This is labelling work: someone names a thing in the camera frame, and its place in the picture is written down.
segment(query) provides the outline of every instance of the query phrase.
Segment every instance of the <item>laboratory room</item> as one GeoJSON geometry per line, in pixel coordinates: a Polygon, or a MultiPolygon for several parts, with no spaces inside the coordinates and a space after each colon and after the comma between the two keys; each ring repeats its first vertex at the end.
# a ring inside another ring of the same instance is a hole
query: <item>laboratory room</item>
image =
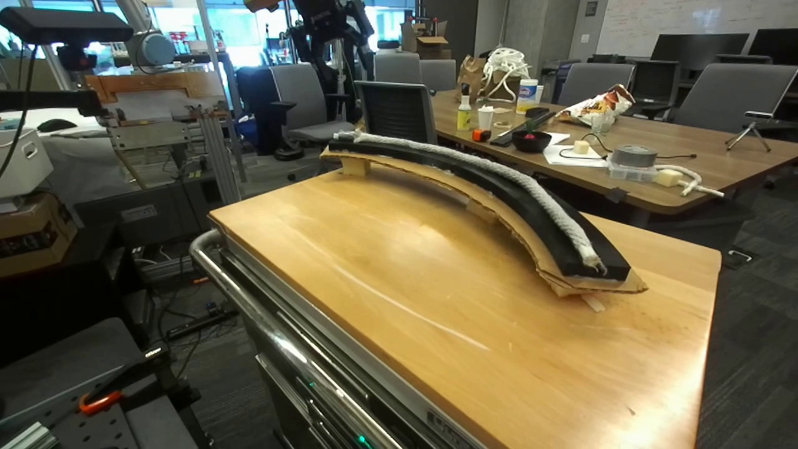
{"type": "Polygon", "coordinates": [[[789,0],[0,0],[0,448],[798,448],[795,191],[789,0]]]}

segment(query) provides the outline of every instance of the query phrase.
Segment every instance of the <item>white box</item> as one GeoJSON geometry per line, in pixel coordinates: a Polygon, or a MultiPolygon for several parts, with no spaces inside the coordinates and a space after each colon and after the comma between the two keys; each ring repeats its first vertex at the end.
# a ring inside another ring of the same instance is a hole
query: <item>white box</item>
{"type": "MultiPolygon", "coordinates": [[[[14,130],[0,130],[0,166],[6,162],[14,130]]],[[[39,187],[53,173],[47,151],[36,130],[22,130],[18,151],[13,153],[6,173],[0,176],[0,199],[21,197],[39,187]]]]}

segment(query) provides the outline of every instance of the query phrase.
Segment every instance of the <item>bottle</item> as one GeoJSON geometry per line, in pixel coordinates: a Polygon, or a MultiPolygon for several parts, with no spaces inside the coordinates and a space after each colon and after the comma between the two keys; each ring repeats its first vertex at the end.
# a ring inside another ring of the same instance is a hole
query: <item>bottle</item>
{"type": "Polygon", "coordinates": [[[471,130],[471,98],[468,98],[468,90],[463,90],[458,96],[457,130],[471,130]]]}
{"type": "Polygon", "coordinates": [[[516,115],[526,115],[526,111],[539,106],[539,80],[522,78],[518,82],[518,100],[516,100],[516,115]]]}

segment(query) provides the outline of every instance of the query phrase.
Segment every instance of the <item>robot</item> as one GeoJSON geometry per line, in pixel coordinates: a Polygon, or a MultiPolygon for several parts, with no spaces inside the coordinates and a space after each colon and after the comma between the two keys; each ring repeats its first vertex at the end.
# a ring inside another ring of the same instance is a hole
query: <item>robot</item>
{"type": "MultiPolygon", "coordinates": [[[[270,11],[280,9],[280,0],[244,0],[248,11],[270,11]]],[[[367,19],[362,0],[294,0],[294,9],[301,16],[301,26],[289,29],[289,37],[299,60],[316,67],[325,92],[339,92],[339,73],[345,75],[347,96],[347,120],[356,120],[355,108],[355,80],[375,78],[371,63],[375,53],[370,50],[370,35],[375,29],[367,19]],[[339,41],[342,67],[329,67],[325,55],[329,45],[339,41]]]]}

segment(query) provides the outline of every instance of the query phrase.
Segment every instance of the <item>desk surface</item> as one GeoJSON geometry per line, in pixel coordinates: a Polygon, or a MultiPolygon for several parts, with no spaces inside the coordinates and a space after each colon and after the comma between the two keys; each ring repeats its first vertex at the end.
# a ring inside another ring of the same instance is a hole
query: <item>desk surface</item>
{"type": "Polygon", "coordinates": [[[714,249],[591,218],[649,285],[593,313],[556,299],[501,227],[387,171],[211,221],[486,448],[695,445],[714,249]]]}
{"type": "MultiPolygon", "coordinates": [[[[457,103],[458,103],[457,92],[433,96],[431,98],[433,125],[440,138],[455,140],[471,153],[482,153],[505,162],[511,162],[522,171],[543,173],[598,196],[607,196],[612,191],[623,191],[629,196],[627,203],[630,208],[639,208],[650,216],[684,216],[710,199],[710,196],[703,196],[703,192],[692,192],[688,197],[682,197],[679,191],[665,191],[658,186],[630,183],[630,181],[615,181],[598,168],[558,168],[558,166],[547,166],[543,155],[523,155],[511,147],[471,143],[468,133],[457,130],[457,123],[455,123],[457,103]]],[[[497,120],[522,123],[522,117],[516,117],[514,113],[497,115],[497,120]]],[[[556,123],[548,130],[568,133],[573,138],[586,135],[586,128],[563,125],[563,123],[556,123]]],[[[699,155],[695,160],[662,160],[662,162],[695,171],[709,187],[726,191],[726,192],[798,160],[795,143],[769,140],[774,153],[766,153],[756,138],[746,138],[731,153],[726,153],[723,143],[728,138],[731,138],[728,133],[715,133],[715,130],[622,117],[622,123],[607,133],[604,143],[609,147],[639,146],[639,147],[655,151],[658,155],[699,155]]]]}

